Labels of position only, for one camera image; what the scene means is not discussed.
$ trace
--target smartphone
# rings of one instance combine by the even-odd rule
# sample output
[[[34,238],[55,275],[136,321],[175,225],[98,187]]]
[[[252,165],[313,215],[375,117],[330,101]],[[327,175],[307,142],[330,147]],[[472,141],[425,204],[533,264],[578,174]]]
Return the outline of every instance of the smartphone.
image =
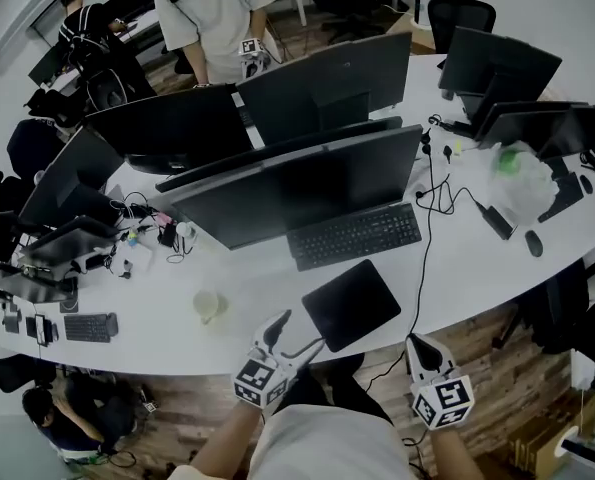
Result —
[[[42,347],[47,346],[46,343],[46,331],[44,324],[46,319],[44,315],[35,315],[35,325],[37,326],[37,344],[41,345]]]

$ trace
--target white t-shirt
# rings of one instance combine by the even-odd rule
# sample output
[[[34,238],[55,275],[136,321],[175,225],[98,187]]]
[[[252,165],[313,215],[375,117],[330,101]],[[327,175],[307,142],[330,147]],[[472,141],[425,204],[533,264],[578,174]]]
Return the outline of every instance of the white t-shirt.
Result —
[[[206,55],[209,82],[235,83],[242,79],[238,51],[239,44],[250,34],[250,11],[274,1],[178,0],[173,4],[169,0],[155,0],[155,8],[168,50],[200,41]],[[277,45],[267,30],[263,42],[279,60]]]
[[[169,480],[206,480],[192,466]],[[291,405],[268,420],[250,480],[412,480],[408,455],[386,420],[339,407]]]

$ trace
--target computer mouse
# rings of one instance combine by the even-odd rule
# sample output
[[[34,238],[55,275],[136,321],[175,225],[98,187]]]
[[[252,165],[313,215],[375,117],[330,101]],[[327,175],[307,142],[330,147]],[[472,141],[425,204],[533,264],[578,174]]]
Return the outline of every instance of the computer mouse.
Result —
[[[526,244],[528,245],[530,254],[532,254],[535,258],[539,258],[544,253],[544,245],[541,243],[537,233],[531,229],[530,231],[527,231],[524,236],[526,238]]]
[[[119,332],[119,325],[117,324],[117,313],[108,313],[108,320],[106,320],[106,328],[108,329],[108,334],[112,338],[113,336],[117,336]]]
[[[586,194],[592,194],[593,193],[593,184],[590,182],[590,180],[588,178],[586,178],[586,176],[584,176],[582,174],[579,177],[579,181],[581,182],[581,186],[584,187],[584,190],[586,191]]]

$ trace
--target keyboard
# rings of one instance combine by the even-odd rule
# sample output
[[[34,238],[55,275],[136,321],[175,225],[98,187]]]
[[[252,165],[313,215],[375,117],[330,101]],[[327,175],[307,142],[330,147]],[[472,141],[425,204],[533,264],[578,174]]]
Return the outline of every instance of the keyboard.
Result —
[[[581,189],[577,174],[571,172],[561,178],[555,180],[559,186],[559,193],[555,196],[555,202],[550,209],[539,216],[539,222],[546,222],[551,217],[563,212],[566,208],[570,208],[577,201],[584,198],[584,192]]]
[[[245,128],[255,126],[255,123],[253,123],[253,118],[250,117],[246,107],[237,107],[237,110],[239,110],[239,117],[241,118],[242,123],[244,123]]]
[[[110,343],[117,335],[117,315],[115,313],[97,315],[64,316],[66,339],[68,341],[89,341]]]
[[[290,252],[300,272],[420,240],[410,204],[347,215],[288,233]]]

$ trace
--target green object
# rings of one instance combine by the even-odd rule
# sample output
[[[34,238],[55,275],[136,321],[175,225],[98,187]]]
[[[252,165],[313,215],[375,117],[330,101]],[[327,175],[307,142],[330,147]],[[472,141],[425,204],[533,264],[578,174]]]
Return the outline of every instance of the green object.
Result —
[[[497,170],[503,174],[514,175],[521,169],[521,162],[517,158],[518,151],[508,149],[499,156]]]

